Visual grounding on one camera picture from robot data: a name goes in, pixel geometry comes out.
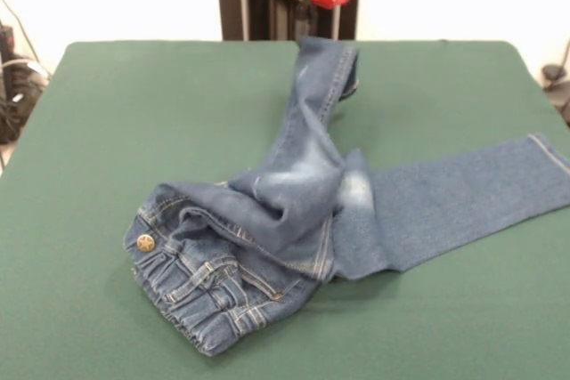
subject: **faded denim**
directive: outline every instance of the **faded denim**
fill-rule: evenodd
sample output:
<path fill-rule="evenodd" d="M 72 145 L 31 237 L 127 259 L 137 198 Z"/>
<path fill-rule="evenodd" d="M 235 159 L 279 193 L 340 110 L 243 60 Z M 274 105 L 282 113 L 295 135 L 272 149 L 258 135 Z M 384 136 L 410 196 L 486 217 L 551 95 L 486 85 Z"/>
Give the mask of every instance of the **faded denim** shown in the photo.
<path fill-rule="evenodd" d="M 570 163 L 539 134 L 379 173 L 359 150 L 341 156 L 327 124 L 357 86 L 356 60 L 304 39 L 262 164 L 217 185 L 160 184 L 126 233 L 137 282 L 200 352 L 287 318 L 334 277 L 406 271 L 570 204 Z"/>

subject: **jeans leg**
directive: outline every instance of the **jeans leg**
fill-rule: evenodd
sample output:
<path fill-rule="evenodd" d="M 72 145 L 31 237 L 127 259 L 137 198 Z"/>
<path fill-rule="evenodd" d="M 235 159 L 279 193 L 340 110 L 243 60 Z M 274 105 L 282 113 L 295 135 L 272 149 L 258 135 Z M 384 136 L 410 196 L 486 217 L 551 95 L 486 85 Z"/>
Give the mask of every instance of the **jeans leg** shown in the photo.
<path fill-rule="evenodd" d="M 353 153 L 347 176 L 361 196 L 352 190 L 344 199 L 350 203 L 335 217 L 333 234 L 334 270 L 348 279 L 407 271 L 570 205 L 570 162 L 539 134 L 374 175 Z"/>

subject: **metal button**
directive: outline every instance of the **metal button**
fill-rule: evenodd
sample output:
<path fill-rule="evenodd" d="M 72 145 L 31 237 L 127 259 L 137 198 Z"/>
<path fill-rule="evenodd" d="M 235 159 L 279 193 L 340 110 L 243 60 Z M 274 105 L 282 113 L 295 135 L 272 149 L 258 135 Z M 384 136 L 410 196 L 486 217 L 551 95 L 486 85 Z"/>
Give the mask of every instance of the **metal button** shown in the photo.
<path fill-rule="evenodd" d="M 136 247 L 148 253 L 154 249 L 154 238 L 151 235 L 141 235 L 136 240 Z"/>

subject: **black device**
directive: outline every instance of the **black device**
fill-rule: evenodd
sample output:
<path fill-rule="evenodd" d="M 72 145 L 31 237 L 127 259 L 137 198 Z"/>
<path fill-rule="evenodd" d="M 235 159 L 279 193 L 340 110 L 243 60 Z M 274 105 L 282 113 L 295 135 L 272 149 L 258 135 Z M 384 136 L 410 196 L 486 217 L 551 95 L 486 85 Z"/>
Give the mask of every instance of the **black device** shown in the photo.
<path fill-rule="evenodd" d="M 224 40 L 355 39 L 358 0 L 324 9 L 307 0 L 220 0 Z"/>

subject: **green table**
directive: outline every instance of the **green table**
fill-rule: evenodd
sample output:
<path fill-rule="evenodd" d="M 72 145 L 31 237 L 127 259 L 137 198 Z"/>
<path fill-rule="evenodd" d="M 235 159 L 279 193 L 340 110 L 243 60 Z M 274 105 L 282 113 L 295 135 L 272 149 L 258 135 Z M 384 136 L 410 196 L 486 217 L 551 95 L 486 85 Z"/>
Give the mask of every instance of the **green table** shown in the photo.
<path fill-rule="evenodd" d="M 375 169 L 570 133 L 504 43 L 359 43 L 338 147 Z M 74 44 L 0 179 L 0 378 L 567 379 L 570 210 L 398 275 L 323 287 L 209 359 L 133 281 L 126 227 L 155 184 L 256 165 L 293 43 Z"/>

